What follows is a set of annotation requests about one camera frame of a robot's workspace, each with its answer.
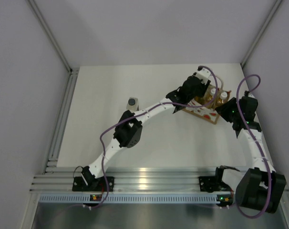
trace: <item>white bottle cap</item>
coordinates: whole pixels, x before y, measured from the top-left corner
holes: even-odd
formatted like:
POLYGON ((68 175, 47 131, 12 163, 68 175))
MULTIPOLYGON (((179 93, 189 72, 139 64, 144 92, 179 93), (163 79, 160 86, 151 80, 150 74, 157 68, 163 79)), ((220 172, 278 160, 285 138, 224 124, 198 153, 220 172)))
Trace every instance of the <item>white bottle cap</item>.
POLYGON ((227 93, 226 92, 222 92, 222 94, 220 95, 221 99, 226 99, 227 98, 227 93))
POLYGON ((210 90, 210 94, 211 94, 211 95, 215 95, 215 93, 216 93, 216 89, 215 89, 215 88, 213 88, 213 89, 210 90))

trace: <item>gray wall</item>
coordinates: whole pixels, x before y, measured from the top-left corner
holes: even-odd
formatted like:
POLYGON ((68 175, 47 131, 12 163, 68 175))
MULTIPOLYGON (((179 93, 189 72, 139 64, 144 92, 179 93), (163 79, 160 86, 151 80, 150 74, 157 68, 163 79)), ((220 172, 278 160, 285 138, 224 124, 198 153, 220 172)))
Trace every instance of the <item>gray wall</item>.
POLYGON ((0 229, 18 228, 67 72, 25 0, 0 0, 0 229))
POLYGON ((37 0, 68 62, 238 63, 274 0, 37 0))
POLYGON ((258 116, 273 162, 289 184, 289 0, 283 2, 244 72, 262 78, 254 92, 258 116))

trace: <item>purple cable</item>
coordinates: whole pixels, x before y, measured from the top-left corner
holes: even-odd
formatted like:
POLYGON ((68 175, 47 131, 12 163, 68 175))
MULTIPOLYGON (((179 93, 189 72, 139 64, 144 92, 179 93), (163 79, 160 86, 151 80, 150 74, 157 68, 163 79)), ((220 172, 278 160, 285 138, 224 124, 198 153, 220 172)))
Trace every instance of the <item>purple cable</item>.
MULTIPOLYGON (((178 106, 183 106, 183 107, 190 107, 190 108, 201 108, 201 107, 204 107, 204 106, 207 106, 207 105, 211 104, 211 103, 215 100, 215 98, 217 97, 217 91, 218 91, 218 87, 217 87, 217 77, 216 77, 216 75, 213 73, 213 71, 212 71, 210 68, 208 68, 208 67, 206 67, 206 66, 199 66, 199 67, 205 68, 205 69, 207 69, 208 71, 210 71, 210 73, 212 74, 212 76, 213 76, 213 78, 214 78, 214 80, 215 80, 216 93, 214 94, 212 100, 210 100, 208 103, 206 103, 206 104, 204 104, 204 105, 201 105, 201 106, 190 106, 190 105, 173 103, 173 102, 166 102, 166 103, 162 103, 162 104, 173 104, 173 105, 178 105, 178 106)), ((103 137, 107 132, 109 132, 110 130, 114 129, 116 126, 119 126, 119 125, 121 125, 121 124, 123 124, 123 123, 125 123, 125 122, 127 122, 127 121, 130 121, 130 120, 132 120, 132 119, 134 119, 134 118, 138 118, 138 117, 140 117, 140 116, 143 116, 143 115, 145 115, 147 112, 150 112, 150 111, 154 110, 155 108, 157 108, 157 107, 159 107, 159 106, 161 106, 161 104, 157 104, 157 105, 153 106, 153 107, 150 108, 148 111, 145 111, 145 112, 143 112, 142 114, 139 114, 139 115, 136 115, 136 116, 133 116, 133 117, 126 118, 126 119, 124 119, 124 120, 116 123, 115 125, 111 126, 111 127, 108 128, 107 130, 103 131, 103 133, 100 135, 100 141, 101 141, 101 144, 102 144, 102 147, 103 147, 103 157, 102 157, 102 161, 101 161, 101 169, 102 169, 103 177, 104 177, 105 183, 106 183, 106 195, 105 195, 105 197, 103 198, 103 200, 102 200, 98 205, 96 205, 96 206, 94 206, 94 207, 92 207, 92 208, 98 208, 98 207, 100 207, 100 206, 105 202, 105 200, 106 200, 106 198, 108 197, 109 192, 110 192, 110 186, 109 186, 109 183, 108 183, 108 180, 107 180, 107 177, 106 177, 106 173, 105 173, 105 170, 104 170, 104 158, 105 158, 106 150, 105 150, 105 145, 104 145, 104 142, 103 142, 103 140, 102 140, 102 137, 103 137)), ((76 206, 82 206, 82 205, 80 205, 80 204, 75 204, 75 205, 71 205, 71 206, 68 206, 68 207, 64 208, 64 209, 61 210, 59 213, 57 213, 57 214, 55 215, 55 217, 53 217, 51 220, 49 220, 47 223, 51 222, 53 219, 55 219, 57 216, 59 216, 60 214, 62 214, 62 213, 65 212, 66 210, 68 210, 69 208, 76 207, 76 206)))
POLYGON ((239 207, 238 204, 237 204, 237 208, 238 208, 239 212, 240 212, 243 216, 245 216, 245 217, 247 217, 247 218, 249 218, 249 219, 256 219, 256 218, 259 218, 260 216, 263 215, 263 213, 264 213, 264 212, 266 211, 266 209, 268 208, 268 204, 269 204, 269 200, 270 200, 270 194, 271 194, 271 189, 272 189, 272 177, 271 177, 270 168, 269 168, 269 166, 268 166, 268 162, 267 162, 267 160, 265 159, 265 155, 264 155, 264 153, 263 153, 263 150, 262 150, 259 142, 256 140, 256 137, 255 137, 254 134, 251 132, 251 130, 250 130, 250 128, 249 128, 249 126, 248 126, 248 124, 247 124, 247 122, 246 122, 246 120, 245 120, 245 118, 244 118, 244 116, 243 116, 243 113, 242 113, 242 110, 241 110, 241 107, 240 107, 240 104, 239 104, 239 99, 238 99, 238 98, 239 98, 239 91, 240 91, 240 88, 241 88, 242 83, 243 83, 245 80, 247 80, 247 79, 249 79, 250 77, 253 77, 253 76, 257 77, 257 78, 259 79, 259 81, 258 81, 257 86, 254 87, 253 89, 251 89, 249 92, 254 91, 254 90, 259 86, 259 84, 261 83, 261 78, 260 78, 260 76, 258 76, 258 75, 256 75, 256 74, 252 74, 252 75, 249 75, 249 76, 245 77, 245 78, 240 82, 240 84, 239 84, 239 86, 238 86, 238 88, 237 88, 237 107, 238 107, 239 113, 240 113, 240 115, 241 115, 242 121, 243 121, 245 127, 247 128, 247 130, 249 131, 249 134, 251 135, 251 137, 253 138, 253 140, 256 142, 256 144, 257 144, 257 146, 258 146, 258 149, 259 149, 259 151, 260 151, 260 153, 261 153, 261 156, 263 157, 264 164, 265 164, 265 166, 266 166, 266 168, 267 168, 267 172, 268 172, 268 196, 267 196, 267 200, 266 200, 266 202, 265 202, 265 205, 264 205, 263 209, 262 209, 258 214, 254 215, 254 216, 246 215, 246 214, 240 209, 240 207, 239 207))

